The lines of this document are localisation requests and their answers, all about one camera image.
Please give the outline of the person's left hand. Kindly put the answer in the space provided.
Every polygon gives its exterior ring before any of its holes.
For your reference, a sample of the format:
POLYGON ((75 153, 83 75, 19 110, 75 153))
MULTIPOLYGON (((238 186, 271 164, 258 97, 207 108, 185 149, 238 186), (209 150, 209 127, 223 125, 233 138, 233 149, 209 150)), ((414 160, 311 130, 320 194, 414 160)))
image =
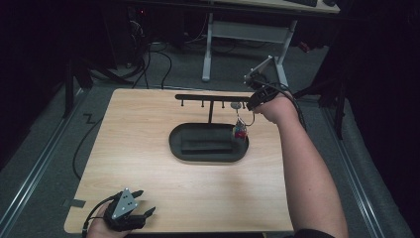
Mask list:
POLYGON ((88 230, 86 238, 125 238, 130 234, 130 231, 115 231, 110 229, 102 216, 109 206, 109 202, 103 204, 93 218, 88 230))

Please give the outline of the white desk frame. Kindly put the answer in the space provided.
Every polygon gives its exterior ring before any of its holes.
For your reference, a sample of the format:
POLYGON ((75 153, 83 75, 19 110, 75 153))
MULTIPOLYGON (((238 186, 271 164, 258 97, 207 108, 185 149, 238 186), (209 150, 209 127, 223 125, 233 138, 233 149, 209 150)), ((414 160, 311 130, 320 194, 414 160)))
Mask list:
MULTIPOLYGON (((329 4, 329 0, 317 0, 317 7, 308 7, 284 0, 209 0, 209 4, 215 7, 216 4, 231 4, 233 6, 251 7, 256 10, 262 7, 267 10, 281 10, 290 14, 320 14, 321 16, 335 16, 341 9, 336 3, 329 4)), ((208 15, 206 53, 204 56, 202 80, 208 82, 211 78, 212 64, 212 40, 214 38, 244 40, 252 42, 264 42, 281 44, 282 50, 274 57, 277 79, 279 82, 288 85, 286 74, 283 68, 283 61, 291 43, 298 20, 293 17, 286 27, 269 26, 263 23, 240 23, 232 20, 214 20, 213 14, 208 15)))

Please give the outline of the black wallet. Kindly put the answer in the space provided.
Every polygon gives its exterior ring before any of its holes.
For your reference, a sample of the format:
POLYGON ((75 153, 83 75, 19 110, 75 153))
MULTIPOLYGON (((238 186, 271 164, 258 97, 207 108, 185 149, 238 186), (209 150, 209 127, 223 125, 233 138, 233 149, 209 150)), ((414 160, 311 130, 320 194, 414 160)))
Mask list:
POLYGON ((229 154, 232 151, 230 141, 185 140, 181 143, 181 153, 187 155, 229 154))

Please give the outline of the dark computer tower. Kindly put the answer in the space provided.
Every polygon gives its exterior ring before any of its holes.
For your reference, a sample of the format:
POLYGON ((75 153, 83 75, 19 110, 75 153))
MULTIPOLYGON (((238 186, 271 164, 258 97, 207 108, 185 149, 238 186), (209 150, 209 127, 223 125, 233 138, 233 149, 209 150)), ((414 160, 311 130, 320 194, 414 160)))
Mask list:
POLYGON ((138 66, 145 52, 145 32, 134 6, 113 5, 108 19, 109 34, 117 65, 138 66))

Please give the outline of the black metal stand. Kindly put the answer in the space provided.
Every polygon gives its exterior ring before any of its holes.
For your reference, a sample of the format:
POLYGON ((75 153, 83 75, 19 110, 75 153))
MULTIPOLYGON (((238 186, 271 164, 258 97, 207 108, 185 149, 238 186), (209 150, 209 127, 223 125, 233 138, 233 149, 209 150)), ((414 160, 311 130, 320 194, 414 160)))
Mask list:
POLYGON ((71 58, 66 64, 64 88, 65 88, 65 100, 64 100, 64 113, 63 117, 67 118, 72 111, 74 104, 74 82, 77 81, 82 89, 91 89, 93 86, 93 80, 91 79, 89 72, 89 64, 86 59, 83 58, 71 58))
POLYGON ((333 117, 333 131, 342 140, 343 119, 345 116, 347 82, 339 77, 330 79, 315 80, 310 86, 299 90, 293 94, 295 98, 306 95, 318 95, 318 105, 322 108, 332 108, 335 110, 333 117))

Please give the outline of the black keyboard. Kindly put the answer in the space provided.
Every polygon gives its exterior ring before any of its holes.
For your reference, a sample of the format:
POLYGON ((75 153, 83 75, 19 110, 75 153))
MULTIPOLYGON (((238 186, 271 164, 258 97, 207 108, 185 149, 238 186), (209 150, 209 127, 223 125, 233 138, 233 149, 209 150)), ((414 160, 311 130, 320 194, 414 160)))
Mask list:
POLYGON ((284 0, 284 1, 300 4, 300 5, 308 6, 308 7, 317 7, 317 4, 318 4, 317 0, 284 0))

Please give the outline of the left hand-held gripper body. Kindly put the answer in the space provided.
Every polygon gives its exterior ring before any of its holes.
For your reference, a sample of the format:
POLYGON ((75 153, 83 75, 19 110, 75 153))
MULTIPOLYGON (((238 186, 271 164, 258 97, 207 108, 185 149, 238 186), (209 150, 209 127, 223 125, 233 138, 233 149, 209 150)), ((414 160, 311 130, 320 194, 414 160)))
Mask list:
POLYGON ((139 206, 128 188, 119 192, 106 209, 103 219, 107 226, 115 231, 142 229, 146 219, 141 215, 132 215, 139 206))

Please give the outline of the grey tape strip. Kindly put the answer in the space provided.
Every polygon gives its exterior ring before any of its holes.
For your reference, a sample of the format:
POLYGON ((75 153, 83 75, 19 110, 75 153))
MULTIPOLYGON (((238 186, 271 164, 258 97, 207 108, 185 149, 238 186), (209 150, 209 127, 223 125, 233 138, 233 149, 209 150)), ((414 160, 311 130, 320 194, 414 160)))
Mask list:
POLYGON ((80 199, 65 199, 62 203, 63 207, 79 207, 83 208, 85 204, 84 200, 80 199))

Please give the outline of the metal floor rail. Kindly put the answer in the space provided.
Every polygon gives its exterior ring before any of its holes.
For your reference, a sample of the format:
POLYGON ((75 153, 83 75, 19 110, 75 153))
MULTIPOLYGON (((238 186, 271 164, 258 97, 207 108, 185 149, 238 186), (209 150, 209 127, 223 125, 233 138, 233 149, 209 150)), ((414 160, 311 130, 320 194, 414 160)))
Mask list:
POLYGON ((362 215, 365 225, 367 226, 370 238, 384 238, 383 230, 377 220, 370 199, 368 198, 368 195, 366 194, 366 191, 361 183, 361 180, 353 165, 348 150, 343 140, 338 137, 335 131, 333 125, 334 119, 332 112, 326 108, 321 108, 320 111, 328 125, 328 130, 332 135, 333 140, 335 141, 335 144, 340 152, 341 163, 344 167, 345 174, 348 177, 348 181, 356 203, 358 205, 359 211, 362 215))
POLYGON ((56 128, 52 132, 47 144, 41 151, 36 162, 32 166, 29 174, 26 176, 23 183, 20 185, 19 190, 11 201, 8 209, 0 219, 0 238, 7 238, 12 230, 15 222, 25 208, 28 200, 31 198, 34 190, 36 189, 39 181, 43 177, 47 167, 53 159, 53 153, 64 132, 66 131, 75 111, 80 107, 82 102, 88 95, 88 89, 78 89, 74 96, 73 108, 68 115, 59 120, 56 128))

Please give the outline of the black key rack with tray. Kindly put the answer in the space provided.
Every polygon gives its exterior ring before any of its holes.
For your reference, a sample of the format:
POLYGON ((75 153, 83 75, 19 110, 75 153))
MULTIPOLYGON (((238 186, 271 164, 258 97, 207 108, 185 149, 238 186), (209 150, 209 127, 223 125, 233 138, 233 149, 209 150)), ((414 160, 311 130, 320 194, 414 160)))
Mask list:
POLYGON ((172 129, 168 136, 170 150, 178 159, 189 163, 235 163, 248 151, 250 141, 248 125, 239 116, 240 109, 246 109, 248 96, 176 94, 181 101, 199 101, 204 107, 209 105, 206 122, 182 123, 172 129), (215 123, 213 114, 215 103, 223 109, 229 104, 237 116, 234 124, 215 123))

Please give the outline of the person's right hand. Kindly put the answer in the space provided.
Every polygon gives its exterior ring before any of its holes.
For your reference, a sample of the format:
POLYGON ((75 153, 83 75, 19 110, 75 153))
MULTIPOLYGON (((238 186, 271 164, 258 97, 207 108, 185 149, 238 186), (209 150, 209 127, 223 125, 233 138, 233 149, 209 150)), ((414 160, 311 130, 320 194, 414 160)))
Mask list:
POLYGON ((276 125, 299 122, 293 103, 284 95, 277 94, 273 100, 259 105, 254 112, 276 125))

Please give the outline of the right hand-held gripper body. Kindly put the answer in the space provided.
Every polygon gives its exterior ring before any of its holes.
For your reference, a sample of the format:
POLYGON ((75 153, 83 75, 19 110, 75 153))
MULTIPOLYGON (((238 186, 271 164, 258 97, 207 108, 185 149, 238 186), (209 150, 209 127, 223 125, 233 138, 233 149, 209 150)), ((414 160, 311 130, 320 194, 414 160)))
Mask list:
POLYGON ((250 97, 250 103, 269 102, 279 93, 279 86, 270 82, 263 74, 263 71, 271 62, 272 56, 268 56, 244 76, 245 85, 255 91, 250 97))

